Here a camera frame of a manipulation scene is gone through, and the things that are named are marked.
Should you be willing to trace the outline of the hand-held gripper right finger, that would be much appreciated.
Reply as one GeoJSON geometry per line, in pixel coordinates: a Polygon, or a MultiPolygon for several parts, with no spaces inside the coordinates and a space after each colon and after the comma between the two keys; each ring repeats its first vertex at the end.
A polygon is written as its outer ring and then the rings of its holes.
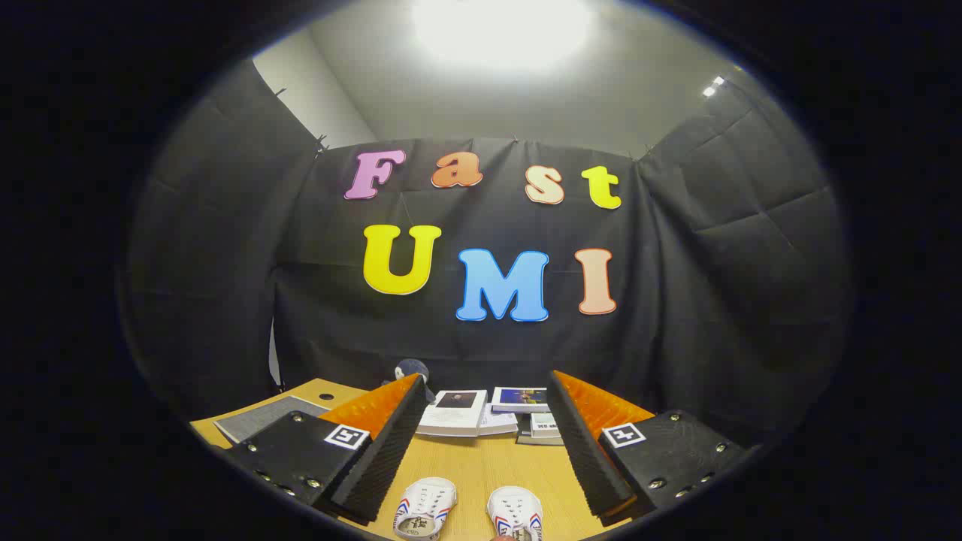
{"type": "Polygon", "coordinates": [[[750,449],[693,414],[654,414],[554,370],[546,399],[570,464],[599,519],[679,506],[740,464],[750,449]]]}

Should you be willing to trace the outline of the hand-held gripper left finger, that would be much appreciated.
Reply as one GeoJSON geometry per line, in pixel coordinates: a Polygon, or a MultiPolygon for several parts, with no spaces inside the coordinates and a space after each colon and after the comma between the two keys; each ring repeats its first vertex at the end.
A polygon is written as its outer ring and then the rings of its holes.
{"type": "Polygon", "coordinates": [[[292,409],[225,455],[290,500],[371,523],[428,405],[424,387],[413,373],[320,416],[292,409]]]}

